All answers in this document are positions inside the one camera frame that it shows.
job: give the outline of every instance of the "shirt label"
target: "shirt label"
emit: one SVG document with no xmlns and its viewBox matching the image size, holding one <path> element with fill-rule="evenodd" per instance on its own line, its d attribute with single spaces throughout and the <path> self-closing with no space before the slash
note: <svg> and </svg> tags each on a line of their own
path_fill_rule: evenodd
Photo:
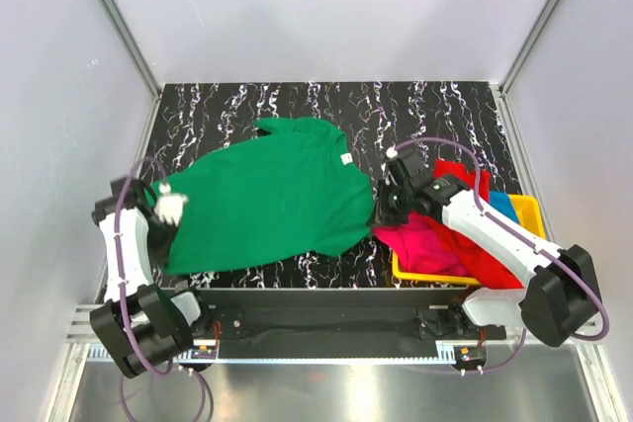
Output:
<svg viewBox="0 0 633 422">
<path fill-rule="evenodd" d="M 347 165 L 348 163 L 352 163 L 352 154 L 351 153 L 343 153 L 340 156 L 341 161 L 343 162 L 343 165 Z"/>
</svg>

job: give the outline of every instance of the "green t-shirt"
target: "green t-shirt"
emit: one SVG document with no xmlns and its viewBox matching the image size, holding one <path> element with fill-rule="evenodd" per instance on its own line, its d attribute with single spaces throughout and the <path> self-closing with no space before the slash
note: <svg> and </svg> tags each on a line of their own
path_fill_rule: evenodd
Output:
<svg viewBox="0 0 633 422">
<path fill-rule="evenodd" d="M 307 251 L 337 256 L 369 235 L 371 182 L 351 163 L 343 132 L 315 118 L 255 124 L 270 135 L 169 177 L 189 203 L 166 273 L 244 269 Z"/>
</svg>

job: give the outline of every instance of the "gray floor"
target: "gray floor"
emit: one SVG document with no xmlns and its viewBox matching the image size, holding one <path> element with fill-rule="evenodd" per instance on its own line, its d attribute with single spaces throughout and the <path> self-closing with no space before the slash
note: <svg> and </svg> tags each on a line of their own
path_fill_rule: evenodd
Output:
<svg viewBox="0 0 633 422">
<path fill-rule="evenodd" d="M 493 360 L 504 347 L 490 348 Z M 215 398 L 215 422 L 377 422 L 597 420 L 576 352 L 528 347 L 506 371 L 461 379 L 412 367 L 215 365 L 204 372 Z M 118 402 L 114 364 L 89 363 L 73 422 L 127 421 Z M 136 419 L 189 422 L 200 401 L 194 380 L 178 373 L 142 376 L 126 391 Z"/>
</svg>

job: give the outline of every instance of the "yellow plastic basket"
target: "yellow plastic basket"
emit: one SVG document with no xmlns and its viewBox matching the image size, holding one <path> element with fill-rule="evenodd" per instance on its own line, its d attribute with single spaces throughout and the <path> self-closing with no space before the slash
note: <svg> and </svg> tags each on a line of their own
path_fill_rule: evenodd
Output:
<svg viewBox="0 0 633 422">
<path fill-rule="evenodd" d="M 516 215 L 518 216 L 521 226 L 530 231 L 532 234 L 536 234 L 537 236 L 544 238 L 545 227 L 543 226 L 541 209 L 539 208 L 536 199 L 525 195 L 510 195 L 510 200 L 512 201 L 512 206 L 516 211 Z M 394 272 L 394 276 L 407 281 L 438 282 L 461 286 L 479 285 L 477 279 L 472 277 L 439 276 L 434 274 L 414 274 L 412 272 L 405 272 L 401 270 L 398 255 L 395 252 L 392 253 L 392 270 Z"/>
</svg>

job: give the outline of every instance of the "marble pattern tablecloth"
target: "marble pattern tablecloth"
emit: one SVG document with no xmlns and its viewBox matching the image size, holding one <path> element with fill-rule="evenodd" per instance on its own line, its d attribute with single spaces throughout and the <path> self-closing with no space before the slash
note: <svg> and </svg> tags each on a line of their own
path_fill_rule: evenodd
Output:
<svg viewBox="0 0 633 422">
<path fill-rule="evenodd" d="M 374 181 L 382 177 L 382 157 L 389 146 L 410 137 L 439 136 L 474 150 L 492 174 L 493 189 L 520 193 L 499 114 L 484 82 L 168 84 L 147 154 L 156 155 L 167 173 L 173 173 L 207 152 L 256 137 L 256 119 L 305 116 L 342 129 L 354 162 Z M 431 165 L 436 157 L 468 163 L 467 156 L 449 146 L 422 150 Z M 141 176 L 158 179 L 153 168 Z M 154 274 L 164 287 L 174 282 L 160 269 Z M 190 280 L 198 288 L 414 285 L 392 275 L 390 250 L 374 238 L 338 258 L 308 252 L 260 268 L 193 274 Z"/>
</svg>

